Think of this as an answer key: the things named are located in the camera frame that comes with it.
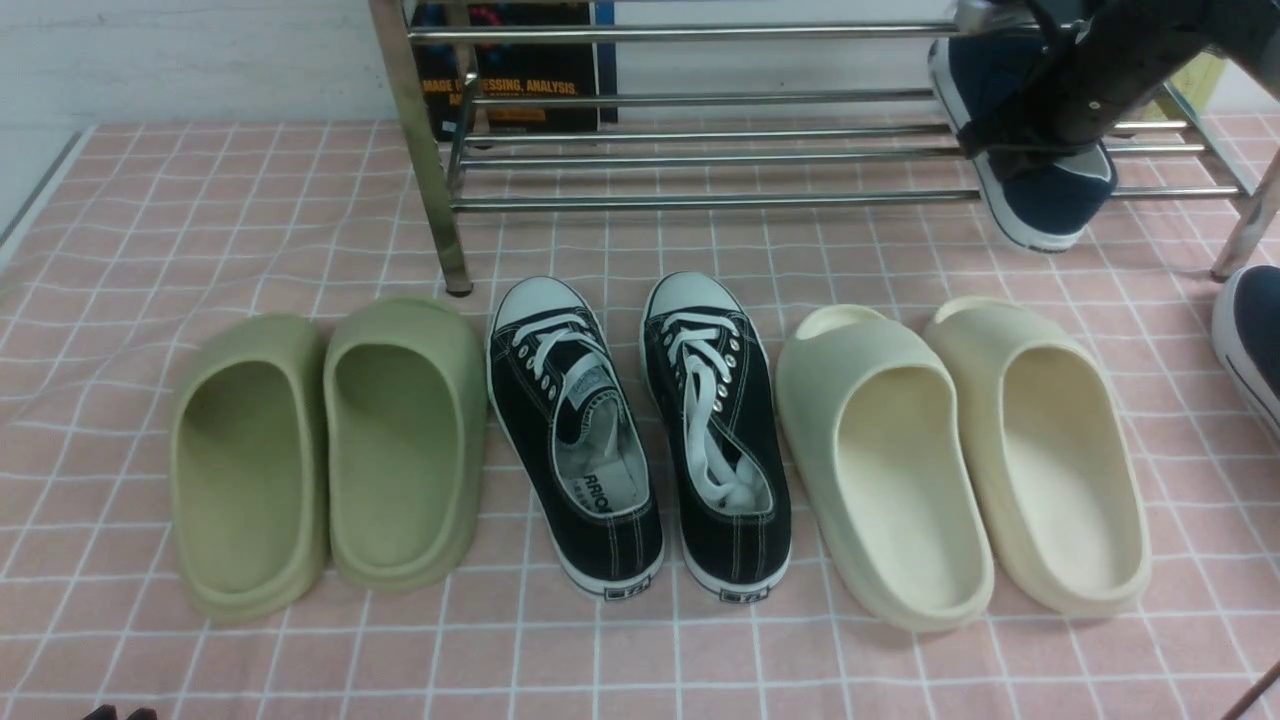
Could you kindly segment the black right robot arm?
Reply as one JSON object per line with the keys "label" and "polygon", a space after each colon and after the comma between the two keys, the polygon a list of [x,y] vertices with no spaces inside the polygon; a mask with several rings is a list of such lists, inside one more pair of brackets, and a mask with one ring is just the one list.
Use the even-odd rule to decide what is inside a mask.
{"label": "black right robot arm", "polygon": [[1010,95],[957,131],[964,156],[987,155],[1000,181],[1083,154],[1208,47],[1277,95],[1275,1],[1088,1],[1071,26],[1039,1],[995,6],[968,31],[1011,29],[1014,15],[1028,14],[1047,45]]}

